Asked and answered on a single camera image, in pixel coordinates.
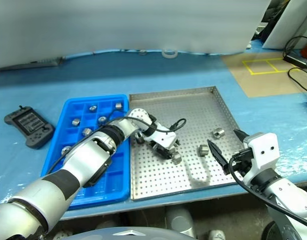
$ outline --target controller screen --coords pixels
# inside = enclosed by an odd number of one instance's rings
[[[27,135],[45,125],[45,123],[33,112],[28,112],[25,115],[20,115],[15,119],[15,122]]]

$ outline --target black handheld controller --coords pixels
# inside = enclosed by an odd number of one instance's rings
[[[25,137],[25,144],[38,149],[47,143],[54,134],[55,128],[42,118],[30,106],[19,106],[20,109],[4,117],[4,122],[14,125]]]

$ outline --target stainless steel tray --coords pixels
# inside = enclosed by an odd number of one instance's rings
[[[243,145],[233,132],[238,125],[216,87],[130,95],[130,108],[143,108],[170,127],[180,118],[186,125],[176,132],[180,141],[177,151],[182,162],[174,165],[156,154],[147,144],[131,141],[131,199],[138,200],[210,186],[233,183],[225,176],[212,154],[199,157],[200,144],[214,141],[227,160]],[[223,128],[225,136],[213,138],[212,131]]]

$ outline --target white roll of tape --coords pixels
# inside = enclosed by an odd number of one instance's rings
[[[178,51],[173,49],[163,49],[161,54],[166,59],[174,59],[178,56]]]

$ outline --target blue table surface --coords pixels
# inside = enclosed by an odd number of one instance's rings
[[[267,52],[259,42],[246,52]],[[69,58],[58,67],[0,72],[0,203],[40,176],[50,142],[41,149],[4,116],[18,105],[31,106],[57,125],[67,99],[137,94],[216,86],[239,127],[247,133],[278,135],[277,169],[295,183],[307,181],[307,94],[248,98],[219,55],[180,53],[175,59],[159,52],[107,52]],[[236,184],[198,191],[67,211],[62,219],[103,215],[243,193]]]

